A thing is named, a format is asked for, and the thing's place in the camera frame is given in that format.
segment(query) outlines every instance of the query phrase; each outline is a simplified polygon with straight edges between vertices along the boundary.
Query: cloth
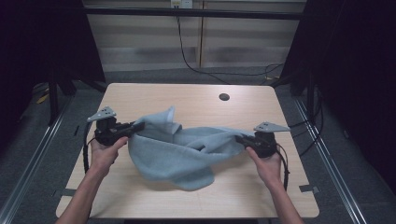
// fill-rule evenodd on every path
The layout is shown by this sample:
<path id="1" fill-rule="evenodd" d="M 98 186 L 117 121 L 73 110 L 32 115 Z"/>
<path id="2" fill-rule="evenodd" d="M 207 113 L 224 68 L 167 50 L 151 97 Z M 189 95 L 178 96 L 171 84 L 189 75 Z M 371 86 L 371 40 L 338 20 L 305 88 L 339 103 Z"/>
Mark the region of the cloth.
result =
<path id="1" fill-rule="evenodd" d="M 129 153 L 141 175 L 152 181 L 170 181 L 186 190 L 214 182 L 210 165 L 225 161 L 244 150 L 236 135 L 250 132 L 223 127 L 182 129 L 173 121 L 175 108 L 147 115 L 145 129 L 129 140 Z"/>

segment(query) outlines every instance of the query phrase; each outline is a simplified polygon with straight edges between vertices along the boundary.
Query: forearm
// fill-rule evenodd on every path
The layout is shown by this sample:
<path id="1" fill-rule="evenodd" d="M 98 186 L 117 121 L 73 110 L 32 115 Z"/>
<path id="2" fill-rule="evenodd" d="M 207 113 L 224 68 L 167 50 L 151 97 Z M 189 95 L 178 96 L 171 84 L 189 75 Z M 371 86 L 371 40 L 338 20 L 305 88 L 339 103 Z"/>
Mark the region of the forearm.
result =
<path id="1" fill-rule="evenodd" d="M 268 189 L 271 191 L 274 206 L 282 224 L 304 223 L 280 181 L 270 185 Z"/>
<path id="2" fill-rule="evenodd" d="M 104 176 L 92 169 L 84 176 L 70 204 L 56 223 L 86 223 Z"/>

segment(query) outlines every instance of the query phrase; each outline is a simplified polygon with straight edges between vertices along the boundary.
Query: power outlet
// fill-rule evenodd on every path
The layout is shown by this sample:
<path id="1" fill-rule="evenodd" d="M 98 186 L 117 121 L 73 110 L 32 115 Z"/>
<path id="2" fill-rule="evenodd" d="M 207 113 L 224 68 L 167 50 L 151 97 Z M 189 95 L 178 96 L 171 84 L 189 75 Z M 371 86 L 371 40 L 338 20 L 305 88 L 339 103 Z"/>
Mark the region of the power outlet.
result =
<path id="1" fill-rule="evenodd" d="M 181 8 L 192 8 L 192 0 L 181 0 Z"/>
<path id="2" fill-rule="evenodd" d="M 181 0 L 171 0 L 171 8 L 181 8 Z"/>

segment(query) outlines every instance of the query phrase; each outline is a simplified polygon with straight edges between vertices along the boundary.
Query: wooden table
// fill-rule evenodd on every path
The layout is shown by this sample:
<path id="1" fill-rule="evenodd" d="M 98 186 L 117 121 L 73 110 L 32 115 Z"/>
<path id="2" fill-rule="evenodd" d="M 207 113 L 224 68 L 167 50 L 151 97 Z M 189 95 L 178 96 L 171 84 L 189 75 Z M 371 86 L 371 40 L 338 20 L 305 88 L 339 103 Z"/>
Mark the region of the wooden table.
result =
<path id="1" fill-rule="evenodd" d="M 219 95 L 222 93 L 227 93 L 230 99 L 220 100 Z M 147 114 L 162 112 L 173 105 L 176 108 L 175 122 L 181 123 L 183 128 L 225 126 L 253 131 L 264 121 L 287 126 L 271 87 L 111 84 L 98 110 L 106 105 L 117 112 L 118 122 L 131 122 Z M 290 133 L 276 133 L 276 141 L 288 153 L 288 194 L 291 200 L 302 217 L 316 217 L 318 206 L 313 193 L 301 193 L 299 189 L 299 186 L 309 183 Z M 110 174 L 99 188 L 91 215 L 103 218 L 276 217 L 271 195 L 245 151 L 213 165 L 212 169 L 215 173 L 212 185 L 185 191 L 170 183 L 144 179 L 134 167 L 125 146 L 120 149 Z M 76 189 L 83 176 L 80 156 L 66 188 Z M 71 197 L 62 197 L 57 216 L 70 200 Z"/>

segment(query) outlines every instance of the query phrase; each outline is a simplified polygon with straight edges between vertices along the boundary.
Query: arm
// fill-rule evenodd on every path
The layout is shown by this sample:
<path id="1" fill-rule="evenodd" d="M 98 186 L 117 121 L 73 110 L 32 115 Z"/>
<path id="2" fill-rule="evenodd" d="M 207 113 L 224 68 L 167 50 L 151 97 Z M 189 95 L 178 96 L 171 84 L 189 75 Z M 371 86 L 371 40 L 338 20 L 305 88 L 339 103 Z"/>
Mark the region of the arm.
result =
<path id="1" fill-rule="evenodd" d="M 256 163 L 259 177 L 271 192 L 280 222 L 283 224 L 304 223 L 280 180 L 279 155 L 274 154 L 270 158 L 261 159 L 251 147 L 247 147 L 247 153 Z"/>
<path id="2" fill-rule="evenodd" d="M 92 140 L 92 165 L 79 184 L 73 199 L 56 223 L 86 223 L 91 212 L 93 200 L 102 180 L 110 171 L 110 166 L 119 156 L 119 148 L 128 141 L 120 138 L 113 146 L 105 147 Z"/>

